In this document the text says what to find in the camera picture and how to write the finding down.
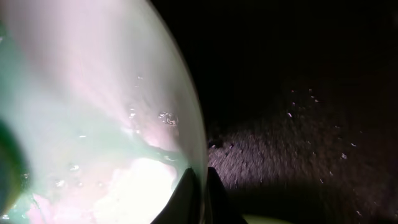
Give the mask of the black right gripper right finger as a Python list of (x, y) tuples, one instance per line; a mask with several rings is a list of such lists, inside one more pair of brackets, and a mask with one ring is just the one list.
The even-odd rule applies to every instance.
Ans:
[(247, 224), (230, 203), (227, 191), (214, 167), (208, 167), (205, 193), (206, 224)]

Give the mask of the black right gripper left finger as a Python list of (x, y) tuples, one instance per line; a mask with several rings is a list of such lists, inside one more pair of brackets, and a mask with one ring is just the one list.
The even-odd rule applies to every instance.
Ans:
[(192, 168), (183, 173), (164, 209), (151, 224), (199, 224), (201, 188)]

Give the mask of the green yellow sponge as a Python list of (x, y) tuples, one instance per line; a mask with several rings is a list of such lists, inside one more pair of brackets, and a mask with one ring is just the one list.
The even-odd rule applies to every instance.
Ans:
[(28, 186), (26, 159), (14, 133), (1, 120), (1, 215), (7, 213)]

